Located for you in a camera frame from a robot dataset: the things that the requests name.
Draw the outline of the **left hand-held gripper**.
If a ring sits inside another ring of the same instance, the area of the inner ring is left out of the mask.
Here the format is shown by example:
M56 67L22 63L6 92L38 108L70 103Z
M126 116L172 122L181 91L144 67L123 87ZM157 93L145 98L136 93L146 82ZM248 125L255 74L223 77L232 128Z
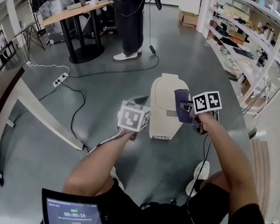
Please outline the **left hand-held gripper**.
M134 132L130 138L135 141L139 131L144 129L150 118L150 107L147 106L148 96L135 96L123 100L117 116L117 128Z

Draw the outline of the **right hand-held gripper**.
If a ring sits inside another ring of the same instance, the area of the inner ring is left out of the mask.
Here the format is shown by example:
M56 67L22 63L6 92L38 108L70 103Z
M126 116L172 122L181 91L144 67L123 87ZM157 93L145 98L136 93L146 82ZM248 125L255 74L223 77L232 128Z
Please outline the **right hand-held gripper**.
M193 116L191 123L193 130L199 135L205 135L208 132L203 129L203 125L198 117L198 114L210 112L218 121L218 111L222 109L219 91L203 92L193 96L190 100L193 102L193 109L191 112Z

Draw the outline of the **beige pedal trash bin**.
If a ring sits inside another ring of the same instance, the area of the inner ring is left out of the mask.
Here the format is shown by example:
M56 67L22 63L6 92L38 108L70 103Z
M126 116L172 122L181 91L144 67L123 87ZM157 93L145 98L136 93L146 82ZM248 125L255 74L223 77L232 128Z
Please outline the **beige pedal trash bin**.
M150 138L170 140L182 126L175 104L175 91L178 89L189 88L175 74L163 73L153 82L150 95Z

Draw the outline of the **purple cloth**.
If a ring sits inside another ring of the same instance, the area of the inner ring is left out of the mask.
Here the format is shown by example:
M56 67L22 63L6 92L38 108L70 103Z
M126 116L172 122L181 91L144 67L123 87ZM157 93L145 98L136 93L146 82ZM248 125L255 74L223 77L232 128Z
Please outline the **purple cloth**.
M189 90L178 89L174 91L175 94L175 107L179 121L181 123L192 123L192 109L193 102L189 98Z

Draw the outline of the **person's left forearm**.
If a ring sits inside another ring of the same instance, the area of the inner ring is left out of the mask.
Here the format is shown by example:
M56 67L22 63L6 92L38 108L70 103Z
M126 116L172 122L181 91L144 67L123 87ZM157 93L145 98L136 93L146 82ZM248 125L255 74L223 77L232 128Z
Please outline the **person's left forearm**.
M111 140L87 154L72 170L62 192L78 196L99 196L114 184L110 173L133 132L122 131Z

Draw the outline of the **person's right forearm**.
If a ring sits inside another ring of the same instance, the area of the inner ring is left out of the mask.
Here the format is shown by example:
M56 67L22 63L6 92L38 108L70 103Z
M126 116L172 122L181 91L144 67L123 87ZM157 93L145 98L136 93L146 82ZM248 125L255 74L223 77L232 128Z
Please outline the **person's right forearm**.
M198 114L218 155L230 191L229 215L248 204L257 204L252 167L243 150L208 112Z

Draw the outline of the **person's right white sneaker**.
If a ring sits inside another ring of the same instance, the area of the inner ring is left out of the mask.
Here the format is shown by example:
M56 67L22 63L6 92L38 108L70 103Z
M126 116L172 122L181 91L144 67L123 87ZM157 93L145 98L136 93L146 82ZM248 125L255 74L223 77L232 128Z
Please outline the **person's right white sneaker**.
M200 162L194 170L193 179L187 185L185 192L187 196L193 197L200 190L203 181L207 180L210 173L210 163Z

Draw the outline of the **person's right leg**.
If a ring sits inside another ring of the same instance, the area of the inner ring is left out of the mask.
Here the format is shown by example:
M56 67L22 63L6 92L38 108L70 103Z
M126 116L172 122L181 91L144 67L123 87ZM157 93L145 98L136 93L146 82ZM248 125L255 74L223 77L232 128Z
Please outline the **person's right leg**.
M215 184L225 191L230 192L229 185L223 171L216 172L210 176L207 180L207 183Z

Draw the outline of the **white shelving unit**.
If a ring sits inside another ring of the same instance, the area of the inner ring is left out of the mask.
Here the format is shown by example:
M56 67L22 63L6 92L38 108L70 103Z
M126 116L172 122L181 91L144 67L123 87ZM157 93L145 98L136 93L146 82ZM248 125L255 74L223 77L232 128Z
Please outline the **white shelving unit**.
M243 114L256 117L270 81L266 107L280 93L280 0L201 0L197 30L230 73Z

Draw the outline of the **person's left white sneaker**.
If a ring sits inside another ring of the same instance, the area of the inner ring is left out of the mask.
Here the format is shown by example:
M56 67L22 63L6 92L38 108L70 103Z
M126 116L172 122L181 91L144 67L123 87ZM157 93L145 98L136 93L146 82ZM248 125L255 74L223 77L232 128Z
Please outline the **person's left white sneaker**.
M124 191L125 188L124 188L124 185L122 184L122 182L119 180L118 176L117 176L117 173L116 173L116 168L115 167L112 167L112 170L110 172L110 175L113 179L116 179L117 180L117 183L119 185L119 187Z

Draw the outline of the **cardboard box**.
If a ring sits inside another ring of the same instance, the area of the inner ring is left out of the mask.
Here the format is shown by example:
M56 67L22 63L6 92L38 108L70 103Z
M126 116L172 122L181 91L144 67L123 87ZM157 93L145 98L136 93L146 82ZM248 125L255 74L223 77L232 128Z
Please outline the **cardboard box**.
M179 22L182 26L188 28L196 28L198 23L198 15L180 10L179 15Z

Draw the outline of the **white power strip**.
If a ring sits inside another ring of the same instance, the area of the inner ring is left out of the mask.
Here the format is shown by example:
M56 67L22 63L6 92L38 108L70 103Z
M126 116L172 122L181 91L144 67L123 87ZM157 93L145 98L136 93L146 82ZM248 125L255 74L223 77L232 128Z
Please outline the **white power strip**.
M58 87L68 76L68 73L63 73L57 80L53 82L53 86Z

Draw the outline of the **round wooden table black legs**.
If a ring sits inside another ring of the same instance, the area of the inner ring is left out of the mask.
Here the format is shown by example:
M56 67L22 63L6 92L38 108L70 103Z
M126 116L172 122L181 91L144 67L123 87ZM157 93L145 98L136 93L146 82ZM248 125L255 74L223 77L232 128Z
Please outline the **round wooden table black legs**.
M96 5L85 5L83 7L75 8L72 10L64 10L60 13L57 13L47 19L45 19L41 25L42 26L47 26L49 24L55 23L55 22L60 22L62 31L63 31L63 36L70 54L69 61L73 64L80 64L80 63L86 63L91 60L96 59L99 57L103 52L104 52L104 46L101 43L100 35L99 35L99 29L98 29L98 17L96 10L110 6L113 4L113 1L100 1ZM84 13L90 12L91 13L91 20L93 24L93 29L94 29L94 38L95 38L95 43L94 44L88 44L86 45L84 42L83 34L82 34L82 29L81 29L81 24L79 21L79 16L81 16ZM73 18L74 23L76 26L76 32L77 36L80 42L80 48L74 49L69 30L67 27L66 19L67 18Z

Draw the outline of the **black tablet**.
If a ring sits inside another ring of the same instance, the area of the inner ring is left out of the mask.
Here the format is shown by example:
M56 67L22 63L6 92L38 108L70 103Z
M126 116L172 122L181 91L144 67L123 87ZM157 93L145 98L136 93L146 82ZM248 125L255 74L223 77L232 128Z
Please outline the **black tablet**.
M42 224L103 224L97 204L49 189L42 189L42 213Z

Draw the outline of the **long-handled broom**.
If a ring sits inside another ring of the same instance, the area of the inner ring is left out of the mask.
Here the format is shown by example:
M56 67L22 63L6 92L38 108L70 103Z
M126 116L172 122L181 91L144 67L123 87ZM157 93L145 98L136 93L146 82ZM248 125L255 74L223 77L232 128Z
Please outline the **long-handled broom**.
M270 94L270 91L271 91L271 85L272 85L272 82L270 81L270 82L267 84L266 89L265 89L265 91L266 91L266 99L265 99L265 102L264 102L263 107L261 108L261 111L258 113L258 120L257 120L257 122L256 122L256 124L255 124L255 126L254 126L254 128L248 133L248 136L249 136L249 139L250 139L250 140L251 140L252 138L254 138L254 137L256 136L256 134L257 134L257 125L258 125L258 123L259 123L259 121L260 121L260 119L261 119L261 116L262 116L262 114L263 114L263 111L264 111L264 109L265 109L265 107L266 107L266 105L267 105L268 98L269 98L269 94Z

